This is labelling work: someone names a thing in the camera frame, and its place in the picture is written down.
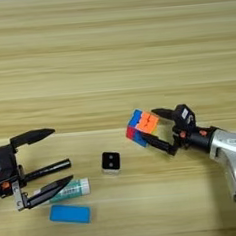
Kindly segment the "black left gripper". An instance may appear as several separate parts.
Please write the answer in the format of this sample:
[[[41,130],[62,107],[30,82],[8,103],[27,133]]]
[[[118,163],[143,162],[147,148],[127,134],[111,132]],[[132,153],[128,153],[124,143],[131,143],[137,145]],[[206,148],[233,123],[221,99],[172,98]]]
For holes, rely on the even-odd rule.
[[[24,144],[34,144],[54,132],[55,130],[53,128],[35,129],[12,137],[9,142],[13,149],[17,150],[18,147]],[[72,181],[72,178],[72,176],[68,176],[54,181],[42,187],[40,192],[35,196],[28,198],[28,194],[21,191],[27,185],[23,167],[18,165],[17,168],[11,168],[10,170],[0,169],[0,198],[13,196],[15,205],[19,211],[25,210],[26,208],[34,208],[58,194]]]

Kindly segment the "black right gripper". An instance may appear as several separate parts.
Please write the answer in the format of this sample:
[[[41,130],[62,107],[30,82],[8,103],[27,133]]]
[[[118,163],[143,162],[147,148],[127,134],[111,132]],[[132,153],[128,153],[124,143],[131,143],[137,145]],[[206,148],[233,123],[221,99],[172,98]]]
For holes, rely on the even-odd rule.
[[[172,120],[173,110],[171,109],[153,109],[152,113],[158,115],[160,118]],[[142,133],[143,139],[151,146],[167,152],[169,155],[175,156],[179,148],[185,149],[190,146],[206,153],[210,152],[211,142],[214,136],[216,127],[195,127],[192,130],[181,130],[179,128],[173,129],[174,143],[171,145],[165,140],[160,140],[158,136],[148,133]]]

